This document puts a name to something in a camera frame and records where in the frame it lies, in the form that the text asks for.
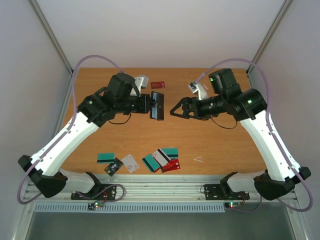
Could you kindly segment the large teal card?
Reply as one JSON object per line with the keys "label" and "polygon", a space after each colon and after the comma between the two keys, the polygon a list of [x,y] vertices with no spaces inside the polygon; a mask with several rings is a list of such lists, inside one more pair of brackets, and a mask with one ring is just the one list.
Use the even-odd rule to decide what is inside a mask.
{"label": "large teal card", "polygon": [[178,159],[179,158],[179,151],[177,148],[169,147],[169,148],[162,148],[161,149],[170,159]]}

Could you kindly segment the right rear aluminium post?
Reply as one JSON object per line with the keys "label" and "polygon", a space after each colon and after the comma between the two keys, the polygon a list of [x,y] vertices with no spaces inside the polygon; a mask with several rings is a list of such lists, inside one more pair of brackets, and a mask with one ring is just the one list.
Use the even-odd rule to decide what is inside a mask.
{"label": "right rear aluminium post", "polygon": [[269,26],[261,44],[259,45],[252,62],[257,64],[261,56],[263,55],[265,49],[267,48],[270,40],[272,39],[273,35],[276,33],[276,30],[280,26],[281,22],[283,21],[284,17],[286,16],[289,8],[291,7],[293,0],[284,0],[276,13],[271,25]]}

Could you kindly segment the teal card with black stripe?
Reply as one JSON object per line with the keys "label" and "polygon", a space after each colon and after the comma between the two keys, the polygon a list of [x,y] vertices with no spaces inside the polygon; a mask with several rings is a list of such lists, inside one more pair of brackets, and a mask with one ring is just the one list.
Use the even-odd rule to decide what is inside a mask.
{"label": "teal card with black stripe", "polygon": [[145,164],[145,166],[149,169],[150,172],[153,172],[154,169],[161,167],[160,164],[153,158],[151,154],[148,154],[145,157],[143,157],[142,162]]}

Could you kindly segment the red card in pile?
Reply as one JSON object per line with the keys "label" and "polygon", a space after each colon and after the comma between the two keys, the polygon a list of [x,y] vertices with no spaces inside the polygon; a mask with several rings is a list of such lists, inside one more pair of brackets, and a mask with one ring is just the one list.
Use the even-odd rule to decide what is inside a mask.
{"label": "red card in pile", "polygon": [[162,167],[161,172],[169,172],[179,170],[181,168],[178,158],[171,159],[165,166]]}

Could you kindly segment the black VIP card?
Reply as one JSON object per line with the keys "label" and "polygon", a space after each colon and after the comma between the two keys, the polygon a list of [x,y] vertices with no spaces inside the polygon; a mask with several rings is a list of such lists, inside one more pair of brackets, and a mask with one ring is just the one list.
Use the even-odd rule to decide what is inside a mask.
{"label": "black VIP card", "polygon": [[120,161],[118,163],[114,162],[114,163],[110,163],[105,169],[104,171],[110,176],[112,177],[121,167],[123,166],[123,163]]}

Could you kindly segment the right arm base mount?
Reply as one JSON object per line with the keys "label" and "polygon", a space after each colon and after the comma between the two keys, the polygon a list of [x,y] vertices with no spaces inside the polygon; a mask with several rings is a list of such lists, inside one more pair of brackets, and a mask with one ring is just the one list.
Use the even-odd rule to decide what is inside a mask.
{"label": "right arm base mount", "polygon": [[245,193],[244,191],[234,192],[227,184],[227,180],[235,175],[237,172],[232,172],[226,175],[224,178],[220,180],[219,184],[205,184],[201,187],[203,190],[200,192],[205,195],[205,199],[207,201],[213,200],[226,200],[226,201],[235,201],[235,200],[249,200],[249,193]]}

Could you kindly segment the white card with black stripe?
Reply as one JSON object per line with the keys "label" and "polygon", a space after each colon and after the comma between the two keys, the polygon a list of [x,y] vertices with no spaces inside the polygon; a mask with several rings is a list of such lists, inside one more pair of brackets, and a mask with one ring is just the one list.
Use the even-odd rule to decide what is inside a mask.
{"label": "white card with black stripe", "polygon": [[161,167],[164,167],[171,161],[170,157],[167,156],[165,152],[160,148],[153,152],[151,155]]}

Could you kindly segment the aluminium front rail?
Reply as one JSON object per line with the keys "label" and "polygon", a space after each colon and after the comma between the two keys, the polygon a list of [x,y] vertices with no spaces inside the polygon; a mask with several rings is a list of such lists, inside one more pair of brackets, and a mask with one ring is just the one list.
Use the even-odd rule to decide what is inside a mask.
{"label": "aluminium front rail", "polygon": [[[119,203],[204,203],[205,195],[201,187],[206,184],[219,184],[223,175],[195,174],[115,174],[113,177],[96,174],[103,184],[121,184],[126,194]],[[22,193],[23,200],[30,200],[40,193],[36,186],[29,182]],[[57,195],[46,198],[39,196],[38,202],[71,202],[70,190],[62,190]]]}

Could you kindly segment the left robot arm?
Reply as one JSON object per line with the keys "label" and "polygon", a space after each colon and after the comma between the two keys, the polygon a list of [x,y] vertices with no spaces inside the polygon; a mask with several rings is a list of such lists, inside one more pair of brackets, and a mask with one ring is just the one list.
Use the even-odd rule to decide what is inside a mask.
{"label": "left robot arm", "polygon": [[102,184],[91,172],[65,171],[61,165],[91,134],[117,114],[150,114],[156,120],[164,118],[164,96],[157,92],[141,93],[145,76],[126,73],[113,75],[107,86],[87,96],[63,129],[41,150],[18,160],[40,194],[51,198],[62,190],[80,192],[89,199],[102,193]]}

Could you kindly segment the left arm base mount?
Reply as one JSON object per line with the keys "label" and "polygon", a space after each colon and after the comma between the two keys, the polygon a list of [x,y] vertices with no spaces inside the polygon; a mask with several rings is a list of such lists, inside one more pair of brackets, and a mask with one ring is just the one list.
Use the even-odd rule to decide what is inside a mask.
{"label": "left arm base mount", "polygon": [[117,189],[120,187],[114,184],[103,184],[99,179],[91,172],[86,172],[85,177],[88,177],[93,181],[92,188],[88,192],[73,191],[71,193],[71,200],[92,200],[92,201],[116,201]]}

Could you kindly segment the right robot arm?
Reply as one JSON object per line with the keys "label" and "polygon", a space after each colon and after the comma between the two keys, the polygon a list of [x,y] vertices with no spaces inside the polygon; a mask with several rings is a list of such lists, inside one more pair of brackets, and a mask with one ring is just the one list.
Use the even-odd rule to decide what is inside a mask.
{"label": "right robot arm", "polygon": [[300,166],[291,156],[267,114],[267,103],[254,88],[242,91],[233,71],[223,68],[209,74],[215,96],[208,97],[201,84],[192,82],[196,97],[184,97],[170,114],[184,119],[209,120],[227,113],[248,132],[259,150],[266,170],[254,173],[232,172],[220,180],[220,192],[230,199],[238,192],[258,192],[266,200],[278,199],[302,180],[311,176],[308,167]]}

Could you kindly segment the aluminium post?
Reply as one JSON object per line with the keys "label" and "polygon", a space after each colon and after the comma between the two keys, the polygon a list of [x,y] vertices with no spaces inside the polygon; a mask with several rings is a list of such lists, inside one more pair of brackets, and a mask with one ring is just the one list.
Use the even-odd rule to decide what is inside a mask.
{"label": "aluminium post", "polygon": [[281,22],[283,21],[284,17],[286,16],[289,8],[291,7],[293,0],[284,0],[276,13],[271,25],[269,26],[261,44],[259,45],[252,62],[257,64],[261,56],[263,55],[265,49],[267,48],[270,40],[272,39],[273,35],[276,33],[276,30],[280,26]]}
{"label": "aluminium post", "polygon": [[44,13],[43,13],[38,1],[37,0],[28,0],[28,3],[30,4],[30,6],[34,10],[37,18],[39,19],[42,27],[44,28],[46,34],[48,35],[50,41],[52,42],[55,50],[57,51],[57,53],[59,55],[59,57],[61,58],[61,60],[62,60],[62,62],[64,64],[64,66],[66,67],[69,75],[72,76],[74,70],[73,70],[70,62],[68,61],[68,59],[67,59],[67,57],[66,57],[66,55],[65,55],[65,53],[64,53],[64,51],[63,51],[63,49],[61,47],[61,45],[59,44],[59,42],[58,42],[58,40],[57,40],[53,30],[52,30],[47,18],[45,17],[45,15],[44,15]]}

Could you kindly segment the teal card far left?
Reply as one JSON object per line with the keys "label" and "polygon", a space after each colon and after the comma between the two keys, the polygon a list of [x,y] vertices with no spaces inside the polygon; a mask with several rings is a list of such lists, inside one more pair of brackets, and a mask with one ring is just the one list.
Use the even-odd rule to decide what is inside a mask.
{"label": "teal card far left", "polygon": [[99,153],[97,155],[97,163],[98,164],[111,164],[114,162],[115,154],[111,153]]}

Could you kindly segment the lone red card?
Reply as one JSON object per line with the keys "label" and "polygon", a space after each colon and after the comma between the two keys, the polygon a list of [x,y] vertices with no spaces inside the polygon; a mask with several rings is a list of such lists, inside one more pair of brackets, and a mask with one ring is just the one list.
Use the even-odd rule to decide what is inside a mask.
{"label": "lone red card", "polygon": [[150,83],[151,89],[164,89],[165,82],[164,81],[155,81]]}

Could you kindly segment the black leather card holder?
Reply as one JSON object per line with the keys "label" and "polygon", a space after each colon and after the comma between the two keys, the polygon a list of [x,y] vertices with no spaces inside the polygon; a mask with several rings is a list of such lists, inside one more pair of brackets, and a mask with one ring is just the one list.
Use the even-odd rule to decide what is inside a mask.
{"label": "black leather card holder", "polygon": [[157,121],[163,121],[165,119],[165,115],[164,115],[165,96],[163,93],[155,92],[155,91],[152,91],[151,95],[152,94],[157,94],[157,100],[151,100],[150,102],[156,102],[157,107],[150,108],[149,117]]}

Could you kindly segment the right controller board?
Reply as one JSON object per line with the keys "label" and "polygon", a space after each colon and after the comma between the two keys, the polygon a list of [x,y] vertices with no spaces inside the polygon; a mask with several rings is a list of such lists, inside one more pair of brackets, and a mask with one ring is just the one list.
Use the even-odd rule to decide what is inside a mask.
{"label": "right controller board", "polygon": [[243,205],[242,202],[233,202],[233,201],[231,201],[231,202],[225,202],[224,203],[224,206],[226,208],[231,208],[231,209],[241,207],[242,205]]}

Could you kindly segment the left rear aluminium post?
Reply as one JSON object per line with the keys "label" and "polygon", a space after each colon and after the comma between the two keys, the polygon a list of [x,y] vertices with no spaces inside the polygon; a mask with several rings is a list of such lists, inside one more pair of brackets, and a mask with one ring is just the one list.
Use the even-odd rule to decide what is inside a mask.
{"label": "left rear aluminium post", "polygon": [[42,27],[44,28],[46,34],[48,35],[50,41],[52,42],[55,50],[57,51],[57,53],[59,55],[59,57],[61,58],[61,60],[62,60],[62,62],[64,64],[64,66],[66,67],[69,75],[72,76],[74,70],[73,70],[70,62],[68,61],[68,59],[67,59],[67,57],[66,57],[66,55],[65,55],[65,53],[64,53],[64,51],[63,51],[63,49],[61,47],[61,45],[59,44],[59,42],[58,42],[58,40],[57,40],[53,30],[52,30],[47,18],[45,17],[45,15],[44,15],[44,13],[43,13],[38,1],[37,0],[28,0],[28,3],[30,4],[30,6],[34,10],[37,18],[39,19]]}

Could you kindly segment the white floral VIP card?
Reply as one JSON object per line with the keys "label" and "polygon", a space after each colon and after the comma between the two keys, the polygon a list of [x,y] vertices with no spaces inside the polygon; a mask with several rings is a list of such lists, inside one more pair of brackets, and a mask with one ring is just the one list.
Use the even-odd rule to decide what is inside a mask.
{"label": "white floral VIP card", "polygon": [[133,158],[131,154],[125,156],[121,160],[121,162],[123,163],[123,165],[126,167],[126,169],[130,174],[132,174],[133,172],[135,172],[140,168],[139,164],[136,162],[136,160]]}

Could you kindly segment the controller board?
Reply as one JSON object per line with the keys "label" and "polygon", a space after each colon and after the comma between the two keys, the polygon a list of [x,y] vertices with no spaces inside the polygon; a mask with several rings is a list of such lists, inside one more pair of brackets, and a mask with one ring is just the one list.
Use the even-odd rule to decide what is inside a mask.
{"label": "controller board", "polygon": [[103,202],[93,202],[93,203],[88,203],[87,204],[87,210],[88,211],[95,211],[97,209],[100,209],[104,206]]}
{"label": "controller board", "polygon": [[243,205],[242,202],[233,202],[233,201],[231,201],[231,202],[225,202],[224,203],[224,206],[226,208],[231,208],[231,209],[241,207],[242,205]]}

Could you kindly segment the left controller board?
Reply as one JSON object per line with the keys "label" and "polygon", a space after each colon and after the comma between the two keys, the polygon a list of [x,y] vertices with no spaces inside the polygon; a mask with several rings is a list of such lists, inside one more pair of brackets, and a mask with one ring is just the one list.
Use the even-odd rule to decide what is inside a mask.
{"label": "left controller board", "polygon": [[93,203],[88,203],[87,204],[87,210],[88,211],[95,211],[97,209],[100,209],[104,206],[103,202],[93,202]]}

